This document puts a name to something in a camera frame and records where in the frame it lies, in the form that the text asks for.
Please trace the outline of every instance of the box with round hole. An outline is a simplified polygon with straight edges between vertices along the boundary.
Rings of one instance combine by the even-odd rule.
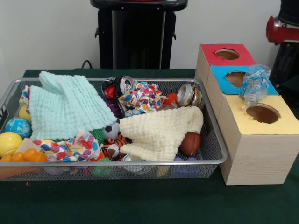
[[[206,87],[211,66],[250,66],[255,60],[243,44],[200,44],[195,79]]]
[[[219,116],[224,94],[239,94],[243,77],[248,68],[249,66],[211,66],[206,92],[209,96],[216,119],[218,119]],[[269,83],[268,95],[278,95],[271,83]]]
[[[248,107],[224,96],[218,124],[228,149],[227,185],[283,184],[299,152],[299,122],[281,96]]]

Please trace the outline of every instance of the crushed plastic bottle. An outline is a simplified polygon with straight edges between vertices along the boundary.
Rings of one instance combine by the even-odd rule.
[[[262,64],[249,67],[239,92],[248,106],[255,106],[268,96],[270,73],[271,69]]]

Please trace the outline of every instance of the wire mesh basket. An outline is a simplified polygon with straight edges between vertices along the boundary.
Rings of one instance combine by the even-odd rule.
[[[88,81],[103,97],[102,78]],[[208,178],[217,166],[227,159],[227,150],[220,133],[203,83],[194,79],[138,79],[159,85],[163,95],[178,92],[186,83],[197,86],[202,92],[199,108],[204,116],[201,146],[194,155],[196,160],[178,152],[182,161],[111,161],[111,162],[1,162],[0,181],[41,180],[96,180],[96,179],[157,179],[157,178]],[[41,86],[38,78],[23,78],[12,82],[0,101],[0,133],[5,124],[18,116],[19,98],[25,86]]]

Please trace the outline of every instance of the yellow plastic egg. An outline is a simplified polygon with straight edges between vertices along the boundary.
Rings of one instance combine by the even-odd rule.
[[[19,112],[19,117],[20,118],[24,118],[27,121],[29,121],[29,123],[31,123],[31,116],[29,113],[27,113],[26,111],[27,109],[27,105],[25,104],[24,106],[21,107],[20,112]]]
[[[22,141],[22,137],[14,132],[0,134],[0,157],[14,154]]]

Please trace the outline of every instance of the green table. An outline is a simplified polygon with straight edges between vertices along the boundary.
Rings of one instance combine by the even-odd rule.
[[[24,77],[37,77],[28,70]],[[193,78],[194,70],[50,70],[55,74]],[[1,223],[298,224],[299,159],[284,185],[209,179],[0,182]]]

